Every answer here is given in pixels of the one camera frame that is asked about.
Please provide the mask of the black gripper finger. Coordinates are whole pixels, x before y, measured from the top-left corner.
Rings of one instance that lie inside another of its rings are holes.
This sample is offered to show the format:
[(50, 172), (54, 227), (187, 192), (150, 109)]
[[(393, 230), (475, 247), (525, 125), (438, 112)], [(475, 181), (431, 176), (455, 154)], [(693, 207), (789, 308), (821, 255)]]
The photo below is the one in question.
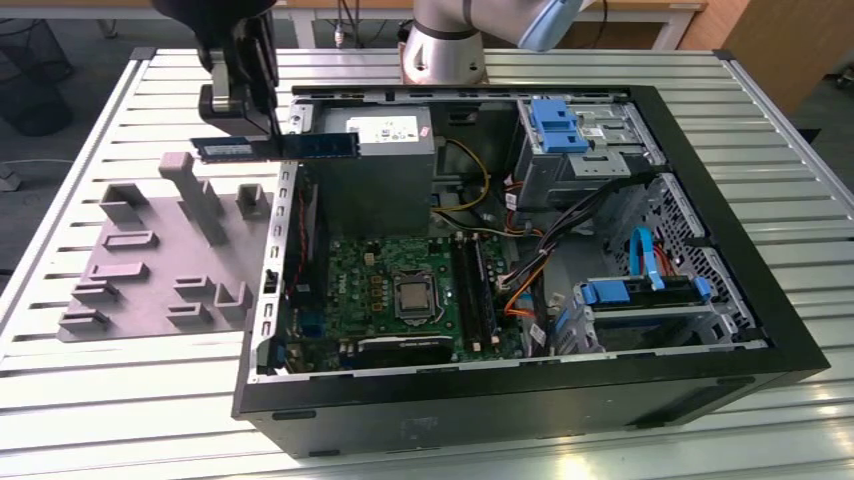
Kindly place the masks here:
[(231, 77), (222, 49), (210, 51), (211, 82), (201, 89), (198, 110), (202, 119), (226, 133), (245, 133), (251, 124), (246, 120), (247, 91)]
[(263, 95), (263, 110), (269, 120), (269, 145), (271, 159), (283, 159), (282, 129), (278, 118), (279, 70), (275, 50), (274, 19), (254, 19), (255, 40), (258, 47), (258, 90)]

